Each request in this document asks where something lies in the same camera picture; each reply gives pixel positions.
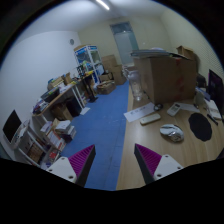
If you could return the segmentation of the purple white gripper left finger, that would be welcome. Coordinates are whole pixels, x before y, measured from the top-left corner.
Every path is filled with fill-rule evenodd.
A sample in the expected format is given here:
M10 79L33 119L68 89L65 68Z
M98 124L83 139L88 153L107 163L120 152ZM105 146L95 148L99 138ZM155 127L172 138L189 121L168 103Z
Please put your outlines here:
M95 146L90 145L70 157L60 157L47 172L84 187L95 155Z

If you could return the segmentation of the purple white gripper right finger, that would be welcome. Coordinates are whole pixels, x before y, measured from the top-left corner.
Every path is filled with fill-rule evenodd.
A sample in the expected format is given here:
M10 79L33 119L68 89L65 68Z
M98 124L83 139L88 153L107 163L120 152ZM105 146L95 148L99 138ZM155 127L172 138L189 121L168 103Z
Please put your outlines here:
M134 154L145 184L150 184L183 169L183 166L170 155L160 155L140 144L135 144Z

